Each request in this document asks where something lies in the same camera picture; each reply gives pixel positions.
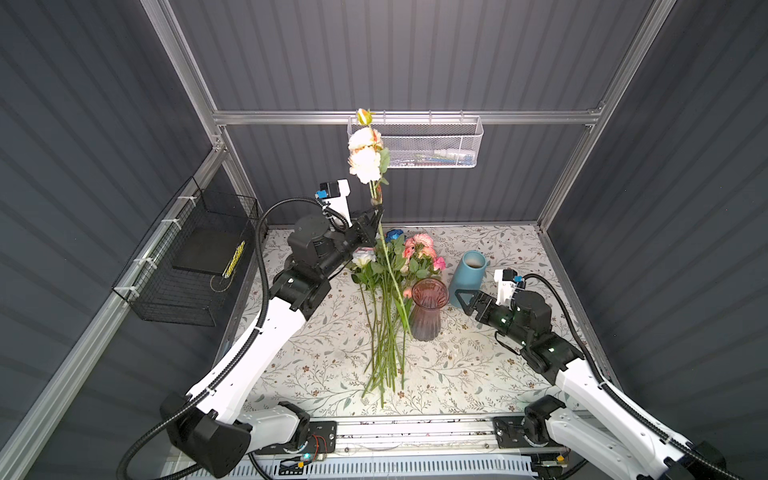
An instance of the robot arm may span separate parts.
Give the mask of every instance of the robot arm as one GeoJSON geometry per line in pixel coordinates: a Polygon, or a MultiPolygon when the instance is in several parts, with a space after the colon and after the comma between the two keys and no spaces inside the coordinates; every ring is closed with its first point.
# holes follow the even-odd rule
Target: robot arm
{"type": "Polygon", "coordinates": [[[266,319],[254,319],[215,367],[187,392],[169,395],[161,406],[171,419],[189,399],[207,395],[166,428],[171,443],[216,478],[234,468],[246,452],[275,443],[303,443],[309,416],[290,404],[260,412],[241,409],[262,372],[290,337],[313,315],[330,291],[329,278],[343,267],[358,247],[376,244],[381,207],[352,221],[346,204],[347,180],[321,184],[318,198],[323,212],[296,222],[288,236],[292,254],[285,270],[275,277],[266,299],[266,319]],[[250,348],[243,348],[257,336],[250,348]],[[215,389],[210,388],[236,356],[240,360],[215,389]]]}
{"type": "Polygon", "coordinates": [[[456,296],[467,315],[477,312],[480,323],[517,343],[521,357],[536,373],[572,396],[612,436],[584,421],[555,397],[545,396],[525,409],[520,428],[525,438],[532,445],[546,445],[551,440],[565,445],[616,480],[714,478],[711,467],[704,468],[702,460],[724,472],[725,464],[717,450],[706,442],[694,447],[663,425],[605,382],[595,372],[594,361],[590,364],[586,349],[580,351],[551,331],[549,305],[538,293],[525,290],[525,278],[530,276],[545,281],[536,275],[520,277],[514,270],[496,270],[499,295],[504,298],[501,302],[478,290],[456,290],[456,296]],[[465,302],[467,295],[471,299],[465,302]],[[701,455],[705,451],[708,458],[701,455]]]}

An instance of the white carnation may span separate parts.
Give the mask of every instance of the white carnation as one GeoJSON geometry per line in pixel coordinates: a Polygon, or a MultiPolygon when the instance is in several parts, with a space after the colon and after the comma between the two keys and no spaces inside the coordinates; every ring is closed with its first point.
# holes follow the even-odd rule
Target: white carnation
{"type": "Polygon", "coordinates": [[[367,184],[382,177],[381,155],[374,147],[364,147],[349,155],[349,173],[357,175],[360,182],[367,184]]]}
{"type": "Polygon", "coordinates": [[[356,131],[352,137],[349,137],[349,151],[354,152],[360,148],[378,147],[382,148],[382,136],[374,128],[361,128],[356,131]]]}

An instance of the bouquet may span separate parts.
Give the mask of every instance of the bouquet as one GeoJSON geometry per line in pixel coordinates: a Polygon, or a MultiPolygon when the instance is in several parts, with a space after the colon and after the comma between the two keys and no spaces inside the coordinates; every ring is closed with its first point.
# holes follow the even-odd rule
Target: bouquet
{"type": "MultiPolygon", "coordinates": [[[[389,166],[389,151],[382,145],[381,134],[370,127],[371,114],[361,109],[357,117],[365,127],[349,138],[349,172],[369,185],[371,203],[380,205],[383,202],[381,186],[389,185],[383,176],[389,166]]],[[[366,371],[371,370],[371,376],[363,395],[378,389],[383,404],[384,389],[396,388],[397,375],[401,376],[401,386],[405,383],[411,286],[422,278],[440,274],[445,269],[445,260],[437,256],[435,243],[426,233],[409,239],[402,230],[390,230],[385,235],[379,222],[376,247],[358,249],[353,254],[353,263],[352,280],[359,285],[371,332],[371,360],[366,367],[366,371]],[[363,290],[367,290],[371,298],[373,321],[363,290]],[[380,308],[376,301],[379,291],[380,308]],[[397,336],[401,327],[402,348],[399,349],[397,336]]]]}

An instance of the blue flower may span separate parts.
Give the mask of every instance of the blue flower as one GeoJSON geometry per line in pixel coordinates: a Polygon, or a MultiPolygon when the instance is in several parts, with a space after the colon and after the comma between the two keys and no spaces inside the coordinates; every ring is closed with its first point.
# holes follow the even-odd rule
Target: blue flower
{"type": "Polygon", "coordinates": [[[391,242],[392,240],[396,239],[402,235],[402,230],[390,230],[386,233],[386,241],[387,243],[391,242]]]}

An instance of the white wire basket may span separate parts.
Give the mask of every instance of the white wire basket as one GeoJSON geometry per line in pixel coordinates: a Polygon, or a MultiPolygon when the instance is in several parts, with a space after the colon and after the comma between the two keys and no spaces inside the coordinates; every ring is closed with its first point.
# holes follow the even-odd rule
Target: white wire basket
{"type": "MultiPolygon", "coordinates": [[[[482,122],[476,115],[376,114],[373,127],[389,149],[389,168],[472,168],[478,163],[482,122]]],[[[352,115],[347,138],[364,128],[352,115]]]]}

